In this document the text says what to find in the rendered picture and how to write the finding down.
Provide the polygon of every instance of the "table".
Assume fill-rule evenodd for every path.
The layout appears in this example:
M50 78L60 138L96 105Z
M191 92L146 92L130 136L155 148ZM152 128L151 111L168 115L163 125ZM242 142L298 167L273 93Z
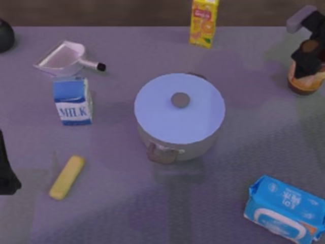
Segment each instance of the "table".
M325 88L299 97L286 87L306 31L220 27L210 50L188 45L185 27L15 31L18 45L0 56L0 125L23 188L0 196L3 244L285 244L243 218L249 185L268 174L325 197ZM91 126L61 125L51 79L32 66L64 39L108 67L81 73L93 93ZM146 159L133 102L146 82L172 72L204 75L227 111L204 156L161 167ZM52 200L48 190L72 154L87 164L69 196Z

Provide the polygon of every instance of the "gray pot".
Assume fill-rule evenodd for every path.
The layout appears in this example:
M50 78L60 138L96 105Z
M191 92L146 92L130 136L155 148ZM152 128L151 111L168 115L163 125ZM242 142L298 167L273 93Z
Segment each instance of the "gray pot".
M139 91L135 115L148 159L172 164L197 158L213 145L225 105L220 92L204 78L169 74Z

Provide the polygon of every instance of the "blue and white carton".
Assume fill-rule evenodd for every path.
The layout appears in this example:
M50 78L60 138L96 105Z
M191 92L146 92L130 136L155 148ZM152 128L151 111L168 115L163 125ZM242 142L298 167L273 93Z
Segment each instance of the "blue and white carton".
M298 244L325 231L325 201L267 175L249 188L244 217Z
M56 109L65 126L89 125L92 100L84 77L57 78L53 82Z

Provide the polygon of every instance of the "pot lid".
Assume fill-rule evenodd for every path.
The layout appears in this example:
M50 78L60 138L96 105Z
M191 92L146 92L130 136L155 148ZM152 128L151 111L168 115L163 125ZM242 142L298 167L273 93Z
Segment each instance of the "pot lid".
M144 85L135 100L135 116L143 130L168 143L204 140L219 129L224 115L220 92L190 74L159 76Z

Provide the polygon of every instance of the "orange picture on carton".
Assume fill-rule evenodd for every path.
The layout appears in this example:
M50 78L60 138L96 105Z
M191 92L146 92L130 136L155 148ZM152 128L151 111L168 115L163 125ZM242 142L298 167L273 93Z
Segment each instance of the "orange picture on carton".
M216 28L219 0L193 0L191 13L191 44L210 48Z

